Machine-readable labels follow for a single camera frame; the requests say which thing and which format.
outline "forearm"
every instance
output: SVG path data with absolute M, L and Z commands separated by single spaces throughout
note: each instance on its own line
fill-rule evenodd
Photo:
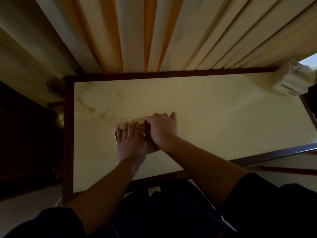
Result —
M 162 150 L 175 160 L 203 191 L 206 197 L 222 206 L 235 184 L 248 171 L 195 145 L 172 136 Z
M 76 212 L 87 234 L 110 220 L 137 169 L 130 160 L 121 161 L 109 174 L 66 205 Z

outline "dark wooden frame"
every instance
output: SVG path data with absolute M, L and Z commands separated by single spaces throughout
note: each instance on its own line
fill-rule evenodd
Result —
M 264 73 L 274 72 L 277 68 L 236 68 L 236 69 L 218 69 L 218 70 L 201 70 L 201 71 L 180 71 L 180 72 L 160 72 L 160 73 L 132 73 L 120 75 L 86 75 L 86 76 L 69 76 L 65 78 L 65 107 L 64 107 L 64 163 L 63 163 L 63 203 L 67 203 L 81 192 L 73 192 L 73 143 L 74 143 L 74 83 L 86 81 L 109 81 L 109 80 L 130 80 L 146 78 L 167 78 L 167 77 L 189 77 L 189 76 L 210 76 L 210 75 L 228 75 L 228 74 L 246 74 L 246 73 Z M 302 99 L 310 117 L 311 111 Z M 281 149 L 268 153 L 248 156 L 230 160 L 240 166 L 256 164 L 268 160 L 282 158 L 302 152 L 317 149 L 317 142 L 297 147 Z M 164 182 L 173 180 L 189 179 L 190 176 L 186 171 L 181 170 L 168 174 L 153 176 L 149 178 L 134 180 L 129 185 L 127 192 L 132 192 L 140 188 L 150 188 L 158 186 Z

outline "right hand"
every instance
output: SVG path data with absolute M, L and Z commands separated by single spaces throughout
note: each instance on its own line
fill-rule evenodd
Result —
M 177 136 L 177 117 L 176 113 L 168 114 L 155 113 L 147 120 L 150 124 L 150 135 L 157 146 L 162 149 L 164 143 L 171 137 Z

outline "table top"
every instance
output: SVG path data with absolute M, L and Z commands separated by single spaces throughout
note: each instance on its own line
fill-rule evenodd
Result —
M 300 98 L 274 91 L 271 83 L 272 73 L 76 82 L 73 191 L 86 190 L 117 165 L 114 123 L 153 113 L 176 112 L 180 137 L 226 160 L 316 142 Z M 179 170 L 158 151 L 134 180 Z

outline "person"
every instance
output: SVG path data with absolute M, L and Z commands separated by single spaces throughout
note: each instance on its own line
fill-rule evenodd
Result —
M 147 153 L 139 123 L 126 123 L 122 133 L 116 130 L 117 167 L 64 207 L 42 211 L 5 237 L 317 235 L 315 192 L 299 185 L 278 188 L 183 140 L 175 113 L 155 113 L 147 122 L 154 142 L 188 172 L 204 196 L 181 180 L 162 184 L 151 196 L 140 190 L 123 199 Z

